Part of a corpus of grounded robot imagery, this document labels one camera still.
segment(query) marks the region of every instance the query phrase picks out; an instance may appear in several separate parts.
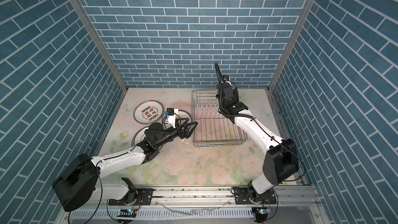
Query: round ceramic plate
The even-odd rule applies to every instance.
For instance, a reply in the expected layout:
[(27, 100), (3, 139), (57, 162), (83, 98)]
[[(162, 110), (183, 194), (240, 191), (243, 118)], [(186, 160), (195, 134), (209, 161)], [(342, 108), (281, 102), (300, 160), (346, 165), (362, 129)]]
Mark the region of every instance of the round ceramic plate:
[(157, 101), (146, 101), (134, 110), (134, 119), (141, 124), (156, 122), (163, 116), (163, 106)]
[[(185, 122), (185, 123), (190, 123), (190, 122), (192, 122), (192, 117), (191, 117), (191, 115), (190, 115), (188, 112), (186, 112), (186, 111), (178, 110), (178, 116), (179, 116), (180, 118), (188, 118), (189, 120), (188, 120), (187, 122)], [(167, 128), (171, 127), (172, 125), (171, 125), (170, 123), (167, 123), (167, 119), (165, 119), (165, 120), (164, 120), (164, 126), (165, 126), (166, 129), (167, 129)]]
[(134, 136), (134, 139), (132, 140), (132, 144), (138, 144), (139, 142), (143, 141), (145, 137), (145, 130), (149, 129), (149, 127), (144, 127), (141, 130), (137, 132), (137, 134)]

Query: blue brick wall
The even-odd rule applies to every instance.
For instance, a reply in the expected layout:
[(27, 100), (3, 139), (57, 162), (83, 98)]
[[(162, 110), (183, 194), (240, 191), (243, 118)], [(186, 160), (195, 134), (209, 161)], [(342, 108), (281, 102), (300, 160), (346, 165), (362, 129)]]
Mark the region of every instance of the blue brick wall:
[(274, 95), (332, 223), (398, 223), (398, 0), (316, 0)]
[(267, 87), (305, 0), (81, 0), (129, 87)]
[(67, 0), (0, 0), (0, 223), (56, 219), (53, 180), (93, 154), (121, 94)]

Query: floral tabletop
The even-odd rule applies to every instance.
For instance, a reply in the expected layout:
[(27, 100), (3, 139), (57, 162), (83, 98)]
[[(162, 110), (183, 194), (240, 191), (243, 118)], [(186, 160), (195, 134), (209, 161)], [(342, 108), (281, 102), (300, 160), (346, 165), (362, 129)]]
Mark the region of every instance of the floral tabletop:
[[(134, 134), (145, 127), (133, 117), (140, 103), (156, 100), (164, 109), (191, 112), (191, 93), (192, 89), (129, 89), (99, 154), (131, 147)], [(239, 98), (259, 121), (279, 133), (263, 89), (240, 89)], [(264, 153), (250, 137), (239, 146), (204, 148), (196, 148), (191, 138), (176, 138), (152, 161), (112, 173), (104, 181), (128, 177), (136, 185), (246, 185), (262, 173), (263, 162)]]

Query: black mounting plate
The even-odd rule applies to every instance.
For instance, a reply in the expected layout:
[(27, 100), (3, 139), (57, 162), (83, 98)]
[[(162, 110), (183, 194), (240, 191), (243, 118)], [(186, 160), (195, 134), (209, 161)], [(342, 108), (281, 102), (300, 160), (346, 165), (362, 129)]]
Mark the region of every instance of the black mounting plate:
[[(240, 187), (233, 187), (233, 191), (235, 191), (235, 204), (237, 205), (245, 205), (245, 204), (254, 204), (249, 197), (248, 189), (247, 188), (240, 188)], [(267, 190), (263, 194), (261, 194), (262, 200), (258, 204), (267, 205), (268, 202), (264, 202), (265, 198), (269, 200), (270, 204), (276, 204), (276, 197), (275, 195), (272, 196), (273, 190)]]
[[(137, 189), (138, 195), (137, 197), (141, 196), (141, 205), (150, 205), (150, 202), (152, 201), (152, 194), (153, 194), (153, 189)], [(126, 206), (123, 203), (123, 200), (114, 200), (114, 199), (109, 199), (108, 202), (109, 206)]]

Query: dish rack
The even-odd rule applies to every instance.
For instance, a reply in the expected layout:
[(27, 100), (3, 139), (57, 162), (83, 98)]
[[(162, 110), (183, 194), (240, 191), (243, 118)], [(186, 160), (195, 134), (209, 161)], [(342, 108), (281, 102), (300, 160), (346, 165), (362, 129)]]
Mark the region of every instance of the dish rack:
[(192, 91), (192, 117), (198, 125), (192, 134), (195, 147), (231, 146), (244, 143), (248, 135), (218, 112), (216, 90)]

